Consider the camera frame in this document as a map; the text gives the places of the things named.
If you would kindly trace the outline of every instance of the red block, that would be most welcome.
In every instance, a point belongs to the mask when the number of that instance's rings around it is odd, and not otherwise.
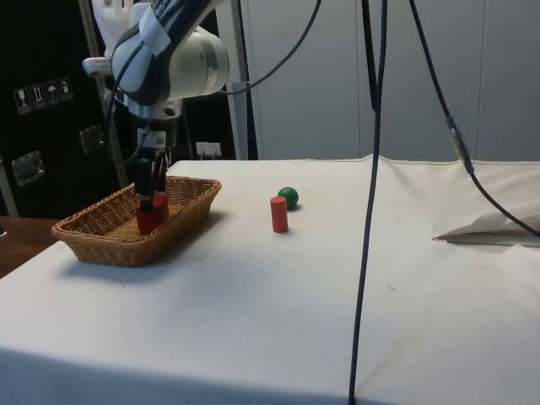
[[[169,220],[169,201],[163,194],[154,194],[152,212],[141,209],[141,202],[137,201],[135,214],[137,215],[138,230],[141,234],[149,234]]]
[[[273,231],[282,234],[289,230],[289,220],[287,218],[287,198],[274,197],[270,200],[272,208]]]

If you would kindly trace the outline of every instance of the power socket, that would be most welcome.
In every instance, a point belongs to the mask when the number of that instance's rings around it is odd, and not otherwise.
[[[200,159],[210,158],[216,159],[221,158],[221,144],[213,142],[197,142],[197,156]]]

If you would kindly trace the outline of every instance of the white wall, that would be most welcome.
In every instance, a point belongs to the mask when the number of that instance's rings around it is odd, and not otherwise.
[[[251,78],[272,69],[300,38],[314,0],[242,0]],[[359,156],[356,3],[323,0],[309,37],[253,91],[260,159]]]
[[[248,66],[258,78],[289,51],[315,0],[241,0]],[[378,59],[381,0],[371,0]],[[471,154],[540,159],[540,2],[417,0],[447,102]],[[371,152],[373,112],[357,0],[323,0],[305,44],[253,91],[263,159]],[[454,160],[407,0],[389,1],[381,152]]]

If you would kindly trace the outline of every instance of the cable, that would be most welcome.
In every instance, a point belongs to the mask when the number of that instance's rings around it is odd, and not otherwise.
[[[379,56],[379,76],[377,79],[377,105],[375,108],[375,139],[373,145],[373,163],[371,166],[370,195],[368,208],[365,215],[364,244],[362,247],[362,262],[360,265],[360,280],[358,298],[356,300],[356,314],[354,315],[353,353],[351,358],[350,380],[348,385],[348,405],[354,405],[354,390],[356,387],[356,368],[358,363],[358,346],[360,336],[360,321],[362,318],[362,306],[364,303],[365,275],[368,267],[370,254],[371,220],[375,205],[375,189],[377,186],[377,174],[379,170],[379,154],[381,146],[381,113],[382,113],[382,84],[386,65],[386,33],[388,31],[388,0],[382,0],[381,11],[381,55]]]
[[[370,81],[371,108],[377,106],[377,77],[375,75],[375,56],[373,55],[373,38],[371,36],[370,0],[362,0],[362,21],[364,23],[365,58],[368,64]]]
[[[467,146],[465,145],[461,134],[459,133],[456,123],[454,122],[454,118],[450,114],[450,111],[448,110],[448,106],[446,105],[445,96],[442,93],[442,89],[440,88],[439,80],[437,78],[437,73],[435,71],[435,68],[433,66],[433,61],[431,60],[431,54],[429,52],[428,48],[428,42],[425,39],[424,34],[424,28],[422,27],[422,22],[420,21],[419,12],[416,9],[416,4],[414,0],[409,0],[409,4],[411,6],[411,11],[413,12],[414,17],[414,23],[416,24],[416,28],[418,31],[418,35],[420,36],[420,41],[422,42],[422,48],[424,49],[424,55],[426,62],[428,63],[429,68],[429,74],[431,75],[431,80],[433,81],[433,85],[435,87],[435,90],[437,92],[437,95],[439,97],[439,102],[442,110],[445,113],[446,121],[448,122],[448,127],[451,130],[452,137],[454,138],[454,144],[456,146],[456,150],[458,152],[458,155],[462,159],[463,164],[465,165],[465,168],[467,170],[467,173],[471,176],[472,182],[476,186],[476,188],[482,193],[482,195],[495,207],[501,212],[506,218],[508,218],[513,223],[521,226],[524,230],[527,232],[540,237],[540,231],[535,230],[531,226],[525,224],[523,221],[516,218],[514,215],[512,215],[510,212],[508,212],[505,208],[503,208],[502,205],[500,205],[491,195],[483,188],[482,184],[474,174],[474,167],[473,162],[471,161],[469,157],[469,153],[467,151]]]
[[[315,23],[315,19],[317,15],[319,14],[319,8],[321,8],[322,0],[316,0],[315,8],[313,10],[313,14],[311,15],[310,21],[307,24],[307,26],[304,29],[304,32],[302,33],[300,39],[294,44],[293,49],[290,50],[290,52],[281,60],[279,63],[267,74],[253,82],[252,84],[248,84],[244,89],[235,90],[235,91],[218,91],[219,95],[239,95],[241,93],[245,93],[253,89],[254,87],[258,86],[262,82],[264,82],[267,78],[272,76],[274,73],[278,71],[280,67],[282,67],[295,53],[298,51],[298,48],[302,45],[302,42],[304,42],[306,36],[310,33],[311,27],[313,26],[313,23]]]
[[[143,46],[144,46],[144,42],[141,42],[132,51],[131,55],[126,60],[126,63],[124,63],[124,66],[122,66],[121,71],[118,73],[118,77],[116,78],[115,85],[112,88],[111,99],[109,100],[109,107],[107,108],[107,116],[105,117],[105,139],[107,139],[107,143],[109,139],[109,128],[111,127],[111,121],[112,121],[112,110],[115,106],[116,93],[118,92],[118,88],[120,87],[120,82],[122,81],[122,78],[126,74],[126,71],[129,68],[129,65],[131,64],[131,62],[133,62],[133,59],[135,59],[139,51],[143,49]]]
[[[515,224],[518,224],[520,225],[524,230],[527,230],[529,231],[530,233],[532,233],[533,235],[535,236],[538,236],[540,237],[540,232],[538,232],[537,230],[535,230],[534,228],[531,228],[529,225],[525,224],[523,221],[521,221],[520,219],[516,218],[514,215],[512,215],[511,213],[509,213],[508,211],[506,211],[498,202],[496,202],[494,200],[493,197],[491,197],[489,195],[488,192],[486,192],[486,190],[483,188],[482,184],[480,184],[480,181],[478,180],[478,178],[476,177],[476,175],[474,173],[471,173],[471,179],[472,179],[472,182],[474,182],[474,185],[476,186],[476,188],[483,194],[484,197],[486,197],[486,199],[493,204],[493,206],[495,208],[497,208],[506,218],[510,219],[512,222],[514,222]]]
[[[132,153],[132,155],[129,158],[124,159],[124,165],[125,166],[130,165],[131,163],[133,163],[135,161],[135,159],[138,157],[138,154],[141,153],[141,150],[143,150],[144,141],[146,141],[146,137],[148,135],[149,135],[148,132],[143,133],[143,138],[141,139],[141,143],[137,146],[137,148],[135,149],[135,151]]]
[[[429,74],[431,75],[433,85],[435,86],[435,91],[437,92],[437,96],[439,97],[440,107],[445,113],[445,116],[450,116],[450,111],[448,110],[448,105],[446,105],[445,96],[442,94],[442,90],[440,89],[439,79],[437,78],[435,67],[433,66],[431,53],[429,52],[429,48],[428,48],[428,41],[425,39],[424,28],[422,27],[422,23],[420,22],[419,12],[416,9],[416,3],[414,2],[414,0],[409,0],[409,4],[411,6],[411,11],[413,12],[414,23],[416,24],[416,29],[418,31],[418,35],[420,36],[420,41],[422,42],[422,48],[424,49],[425,59],[426,59],[426,62],[428,63]]]

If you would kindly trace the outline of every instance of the wicker basket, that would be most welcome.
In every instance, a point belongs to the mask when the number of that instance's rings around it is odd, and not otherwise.
[[[147,235],[137,227],[134,185],[64,219],[52,234],[81,262],[137,267],[149,264],[208,218],[221,183],[167,177],[170,219]]]

